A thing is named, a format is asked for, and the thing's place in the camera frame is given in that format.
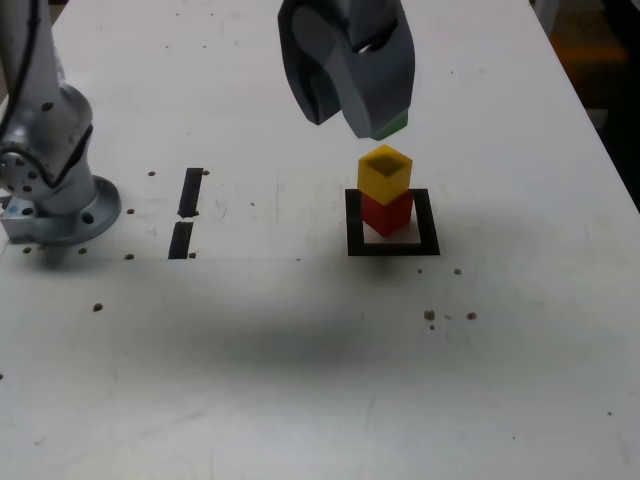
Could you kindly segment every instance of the yellow cube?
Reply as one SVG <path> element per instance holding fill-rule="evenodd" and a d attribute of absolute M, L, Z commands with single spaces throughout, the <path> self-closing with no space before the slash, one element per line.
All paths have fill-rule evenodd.
<path fill-rule="evenodd" d="M 360 159 L 358 190 L 388 205 L 409 190 L 413 161 L 388 145 Z"/>

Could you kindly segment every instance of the robotic arm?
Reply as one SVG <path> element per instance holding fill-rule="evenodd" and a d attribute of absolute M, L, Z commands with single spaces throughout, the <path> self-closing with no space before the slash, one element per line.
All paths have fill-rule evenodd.
<path fill-rule="evenodd" d="M 284 0 L 285 71 L 306 117 L 342 110 L 360 138 L 407 124 L 415 60 L 399 0 Z M 1 217 L 12 242 L 73 245 L 120 213 L 116 187 L 87 163 L 92 112 L 58 79 L 47 0 L 0 0 L 0 56 L 9 101 L 0 123 Z"/>

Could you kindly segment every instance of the table surface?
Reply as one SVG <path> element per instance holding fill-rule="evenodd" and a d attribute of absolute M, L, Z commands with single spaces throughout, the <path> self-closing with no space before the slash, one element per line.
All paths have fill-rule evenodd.
<path fill-rule="evenodd" d="M 135 214 L 85 255 L 3 247 L 0 476 L 637 479 L 640 220 L 528 2 L 405 0 L 415 94 L 387 143 L 442 255 L 392 259 L 346 254 L 377 144 L 305 121 L 279 3 L 60 17 L 93 171 Z M 197 258 L 169 261 L 189 167 Z"/>

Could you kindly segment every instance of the black tape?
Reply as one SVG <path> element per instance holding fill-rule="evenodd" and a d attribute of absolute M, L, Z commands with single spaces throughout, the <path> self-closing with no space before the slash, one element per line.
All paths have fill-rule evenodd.
<path fill-rule="evenodd" d="M 198 215 L 198 196 L 200 195 L 203 171 L 203 168 L 187 168 L 178 209 L 178 215 L 182 218 L 191 218 Z"/>
<path fill-rule="evenodd" d="M 360 190 L 345 190 L 347 210 L 347 250 L 350 257 L 408 257 L 440 255 L 436 225 L 431 211 L 429 191 L 412 189 L 418 219 L 420 243 L 364 243 Z"/>
<path fill-rule="evenodd" d="M 177 222 L 175 224 L 169 247 L 169 260 L 185 260 L 189 256 L 192 231 L 192 222 Z"/>

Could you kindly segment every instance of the cube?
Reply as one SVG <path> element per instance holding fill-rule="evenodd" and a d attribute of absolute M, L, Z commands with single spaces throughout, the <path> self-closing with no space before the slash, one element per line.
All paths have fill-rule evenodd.
<path fill-rule="evenodd" d="M 358 190 L 388 205 L 409 190 L 413 161 L 388 145 L 360 159 Z"/>
<path fill-rule="evenodd" d="M 388 205 L 382 205 L 364 193 L 360 200 L 360 216 L 362 221 L 383 237 L 409 225 L 413 210 L 413 195 L 406 191 Z"/>

